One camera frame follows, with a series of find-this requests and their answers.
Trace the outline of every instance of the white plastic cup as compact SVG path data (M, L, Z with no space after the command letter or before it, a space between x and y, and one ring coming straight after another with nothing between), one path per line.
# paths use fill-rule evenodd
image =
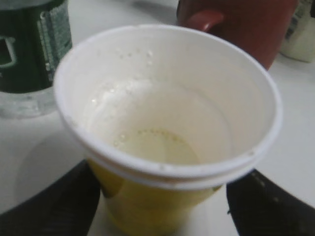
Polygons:
M170 86L158 90L160 82ZM283 116L279 91L255 59L215 36L175 26L122 27L91 37L64 57L54 89L110 217L132 236L173 232L217 186L252 170ZM115 106L102 100L110 92L120 96ZM91 132L87 120L98 106L113 120ZM180 135L201 164L162 164L117 150L112 136L133 125Z

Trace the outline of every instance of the table surface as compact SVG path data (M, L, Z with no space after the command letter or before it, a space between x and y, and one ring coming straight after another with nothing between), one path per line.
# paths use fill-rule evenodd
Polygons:
M102 30L135 24L175 24L178 0L70 0L74 45ZM315 207L315 63L278 55L270 74L281 91L284 124L279 138L257 169ZM56 181L82 153L64 131L57 112L25 119L0 119L0 213ZM101 201L89 236L117 236L104 224ZM225 189L198 206L181 235L237 236L228 214Z

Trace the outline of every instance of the red mug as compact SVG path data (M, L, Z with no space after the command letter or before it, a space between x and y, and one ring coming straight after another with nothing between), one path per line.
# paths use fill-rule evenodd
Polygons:
M240 47L266 69L274 61L298 0L180 0L178 24Z

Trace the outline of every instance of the green bottle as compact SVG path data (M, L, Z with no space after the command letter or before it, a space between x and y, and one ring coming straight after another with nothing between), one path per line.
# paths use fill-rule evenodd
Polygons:
M71 47L67 0L0 0L0 117L51 112L54 73Z

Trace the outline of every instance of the mug handle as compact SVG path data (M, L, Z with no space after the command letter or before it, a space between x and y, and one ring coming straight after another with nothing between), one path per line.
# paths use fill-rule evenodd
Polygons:
M186 21L186 27L203 32L208 32L213 26L224 21L224 15L216 10L202 10L191 16Z

